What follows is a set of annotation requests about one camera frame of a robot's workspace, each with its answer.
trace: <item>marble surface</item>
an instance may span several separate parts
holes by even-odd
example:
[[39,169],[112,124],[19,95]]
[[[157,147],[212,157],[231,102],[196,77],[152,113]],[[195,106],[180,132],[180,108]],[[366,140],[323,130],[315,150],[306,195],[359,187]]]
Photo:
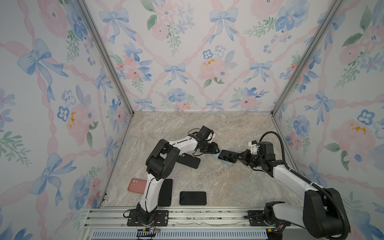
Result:
[[[128,192],[132,178],[146,179],[145,161],[157,142],[164,138],[184,138],[193,128],[214,130],[219,149],[242,152],[248,142],[263,133],[275,131],[268,113],[138,113],[134,114],[128,135],[107,187],[103,206],[136,206],[142,194]],[[276,158],[281,159],[280,144],[269,134],[263,141],[273,143]],[[198,169],[176,163],[168,178],[173,179],[172,205],[179,206],[180,191],[207,192],[209,207],[264,207],[266,202],[285,201],[302,206],[303,201],[283,183],[263,172],[255,172],[240,161],[233,167],[209,154],[200,156]]]

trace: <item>black cable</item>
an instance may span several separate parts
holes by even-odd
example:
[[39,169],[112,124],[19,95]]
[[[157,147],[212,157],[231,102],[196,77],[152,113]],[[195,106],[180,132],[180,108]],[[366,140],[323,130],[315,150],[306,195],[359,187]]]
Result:
[[190,131],[195,130],[195,129],[201,130],[201,128],[194,128],[194,129],[189,130],[187,133],[189,133]]
[[280,135],[277,133],[277,132],[274,132],[274,131],[268,131],[266,133],[264,133],[262,135],[262,137],[260,138],[259,142],[261,142],[263,140],[263,138],[265,137],[265,135],[269,134],[269,133],[273,133],[274,135],[277,136],[277,138],[279,139],[279,142],[280,142],[280,147],[281,147],[281,157],[283,159],[283,164],[284,166],[290,170],[291,168],[288,166],[287,162],[285,161],[285,151],[284,151],[284,145],[283,145],[283,140],[281,139]]
[[244,216],[244,218],[251,218],[251,217],[259,217],[262,216],[263,214],[256,214],[256,215],[251,215],[251,216]]
[[266,171],[264,171],[263,169],[253,169],[253,168],[252,168],[252,170],[253,170],[253,171],[266,172]]
[[283,234],[284,229],[285,229],[288,225],[290,225],[290,224],[291,224],[291,222],[286,222],[285,224],[283,224],[283,226],[281,227],[280,230],[278,230],[277,232],[272,232],[272,233],[270,233],[270,234],[281,235],[281,234]]
[[136,209],[128,209],[128,210],[126,210],[125,212],[123,212],[122,216],[123,216],[124,218],[129,217],[129,216],[125,216],[125,213],[128,212],[128,211],[132,211],[132,210],[136,210]]
[[292,172],[294,175],[296,175],[297,177],[299,177],[303,181],[307,182],[308,184],[310,184],[311,186],[313,186],[314,188],[319,190],[322,194],[324,194],[327,197],[327,199],[330,200],[332,205],[335,207],[337,214],[339,215],[339,217],[341,219],[341,223],[343,225],[343,232],[338,237],[326,237],[326,238],[330,239],[330,240],[345,240],[348,236],[348,233],[350,232],[351,227],[349,225],[349,222],[347,220],[346,215],[344,215],[344,213],[341,211],[341,207],[336,203],[336,201],[333,199],[333,197],[327,191],[325,191],[322,187],[320,187],[317,184],[313,184],[312,181],[310,181],[309,179],[307,179],[306,177],[304,177],[303,175],[301,175],[300,173],[296,172],[294,169],[292,169],[288,166],[288,164],[285,160],[283,140],[281,139],[280,135],[277,132],[268,131],[268,132],[264,133],[262,135],[262,137],[260,138],[259,142],[261,142],[262,139],[265,137],[265,135],[267,135],[269,133],[273,133],[274,135],[276,135],[278,137],[278,139],[280,141],[280,146],[281,146],[281,157],[283,159],[283,164],[288,169],[288,171]]
[[202,153],[202,154],[199,154],[199,155],[195,155],[195,153],[197,152],[197,149],[195,150],[195,152],[194,153],[192,153],[192,155],[193,156],[195,156],[195,157],[198,157],[198,156],[201,156],[201,155],[203,155],[204,153]]

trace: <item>smartphone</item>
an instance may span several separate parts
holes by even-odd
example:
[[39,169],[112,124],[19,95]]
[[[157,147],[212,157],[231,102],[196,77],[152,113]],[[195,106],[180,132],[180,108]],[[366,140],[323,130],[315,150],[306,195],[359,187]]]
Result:
[[205,206],[207,204],[206,192],[180,192],[180,205],[198,205]]
[[169,207],[172,201],[172,179],[164,179],[163,184],[161,185],[159,200],[157,205],[159,207]]
[[147,185],[147,180],[132,178],[128,186],[128,191],[144,194],[146,185]]
[[222,150],[218,156],[219,159],[227,161],[227,162],[232,162],[236,163],[237,159],[234,158],[234,156],[238,154],[237,152],[231,152],[227,150]]

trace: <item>black smartphone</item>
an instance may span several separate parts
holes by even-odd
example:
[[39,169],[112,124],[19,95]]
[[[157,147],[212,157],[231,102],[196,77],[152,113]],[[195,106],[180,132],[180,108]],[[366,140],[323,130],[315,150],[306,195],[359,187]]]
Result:
[[237,152],[231,152],[227,150],[222,150],[218,156],[219,159],[227,161],[227,162],[233,162],[236,163],[237,159],[234,158],[234,155],[238,154]]
[[159,200],[157,205],[159,207],[169,207],[172,201],[172,179],[164,179],[163,184],[160,188]]
[[180,205],[198,205],[205,206],[207,204],[206,192],[180,192]]

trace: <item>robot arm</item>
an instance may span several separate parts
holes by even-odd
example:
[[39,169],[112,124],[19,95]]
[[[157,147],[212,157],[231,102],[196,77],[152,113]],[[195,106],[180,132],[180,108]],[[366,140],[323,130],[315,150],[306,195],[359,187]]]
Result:
[[270,142],[252,141],[248,145],[250,150],[240,154],[223,150],[224,159],[237,159],[253,170],[259,170],[254,169],[255,167],[261,167],[262,171],[284,183],[304,201],[304,207],[295,207],[284,202],[267,203],[261,220],[271,225],[285,220],[306,228],[315,238],[327,237],[337,240],[346,238],[350,226],[338,191],[323,188],[291,169],[285,162],[283,146],[282,161],[275,159],[273,145]]
[[197,149],[201,153],[218,153],[217,144],[212,142],[214,137],[213,130],[203,126],[199,132],[188,134],[183,139],[171,142],[161,139],[158,142],[146,161],[148,172],[146,190],[136,206],[144,225],[150,225],[154,220],[162,183],[172,172],[178,156]]

